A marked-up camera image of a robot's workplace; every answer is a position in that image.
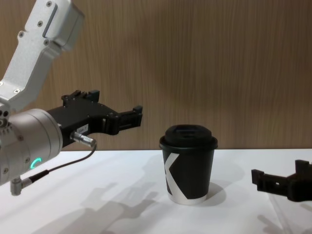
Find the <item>black cable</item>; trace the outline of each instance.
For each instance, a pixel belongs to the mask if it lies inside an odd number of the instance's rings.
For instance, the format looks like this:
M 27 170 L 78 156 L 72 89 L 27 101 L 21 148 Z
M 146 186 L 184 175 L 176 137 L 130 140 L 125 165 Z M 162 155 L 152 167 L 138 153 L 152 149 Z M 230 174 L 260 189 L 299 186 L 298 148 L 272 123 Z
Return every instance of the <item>black cable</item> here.
M 66 166 L 72 165 L 72 164 L 74 164 L 74 163 L 81 162 L 81 161 L 84 161 L 84 160 L 88 159 L 89 157 L 92 156 L 92 154 L 93 154 L 96 150 L 97 150 L 97 143 L 94 144 L 94 147 L 93 147 L 92 151 L 91 151 L 86 157 L 83 157 L 83 158 L 81 158 L 81 159 L 77 159 L 77 160 L 75 160 L 75 161 L 72 161 L 72 162 L 68 162 L 68 163 L 59 165 L 59 166 L 57 166 L 57 167 L 55 167 L 55 168 L 52 168 L 52 169 L 50 169 L 50 170 L 44 170 L 44 171 L 42 171 L 42 172 L 39 172 L 38 174 L 35 174 L 35 175 L 33 175 L 33 176 L 30 176 L 29 179 L 32 181 L 32 183 L 34 183 L 34 182 L 36 182 L 37 180 L 39 180 L 39 179 L 45 177 L 47 174 L 49 174 L 49 173 L 52 172 L 52 171 L 55 171 L 55 170 L 60 169 L 60 168 L 62 168 L 62 167 L 66 167 Z

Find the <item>black paper cup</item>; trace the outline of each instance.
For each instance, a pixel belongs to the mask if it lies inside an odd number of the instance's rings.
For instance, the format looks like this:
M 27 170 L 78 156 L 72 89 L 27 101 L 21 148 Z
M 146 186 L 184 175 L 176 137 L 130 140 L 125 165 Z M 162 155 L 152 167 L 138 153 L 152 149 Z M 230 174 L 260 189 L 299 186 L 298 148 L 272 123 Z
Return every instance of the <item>black paper cup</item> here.
M 170 127 L 160 139 L 169 198 L 183 205 L 207 199 L 217 139 L 199 125 Z

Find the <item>wooden wall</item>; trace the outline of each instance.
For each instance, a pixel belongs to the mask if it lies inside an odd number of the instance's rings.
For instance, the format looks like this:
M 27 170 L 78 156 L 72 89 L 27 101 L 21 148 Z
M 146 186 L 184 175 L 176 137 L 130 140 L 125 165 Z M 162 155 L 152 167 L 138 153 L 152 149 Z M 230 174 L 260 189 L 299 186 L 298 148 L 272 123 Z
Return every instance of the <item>wooden wall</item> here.
M 117 111 L 142 104 L 142 126 L 97 136 L 101 149 L 158 149 L 179 123 L 208 127 L 223 149 L 312 147 L 311 0 L 74 2 L 81 36 L 29 108 L 76 89 L 100 89 Z M 0 76 L 33 4 L 0 0 Z

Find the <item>white table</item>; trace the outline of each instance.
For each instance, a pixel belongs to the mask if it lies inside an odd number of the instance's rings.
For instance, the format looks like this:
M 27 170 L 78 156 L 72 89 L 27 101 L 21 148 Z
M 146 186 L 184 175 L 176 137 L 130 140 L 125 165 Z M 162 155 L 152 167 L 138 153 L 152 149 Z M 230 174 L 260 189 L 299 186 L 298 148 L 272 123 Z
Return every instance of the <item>white table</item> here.
M 63 152 L 23 176 L 80 158 Z M 312 234 L 312 202 L 256 191 L 251 169 L 288 176 L 312 150 L 217 150 L 209 199 L 167 197 L 161 151 L 96 152 L 10 195 L 0 187 L 1 234 Z

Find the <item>black cup lid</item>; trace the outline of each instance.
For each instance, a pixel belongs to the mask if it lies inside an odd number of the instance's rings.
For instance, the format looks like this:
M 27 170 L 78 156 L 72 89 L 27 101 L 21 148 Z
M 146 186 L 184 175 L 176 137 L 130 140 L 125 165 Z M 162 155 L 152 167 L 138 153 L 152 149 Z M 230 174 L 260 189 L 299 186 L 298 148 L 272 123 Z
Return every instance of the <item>black cup lid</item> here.
M 170 127 L 164 137 L 161 138 L 162 145 L 173 147 L 217 147 L 217 140 L 207 128 L 200 125 L 175 125 Z

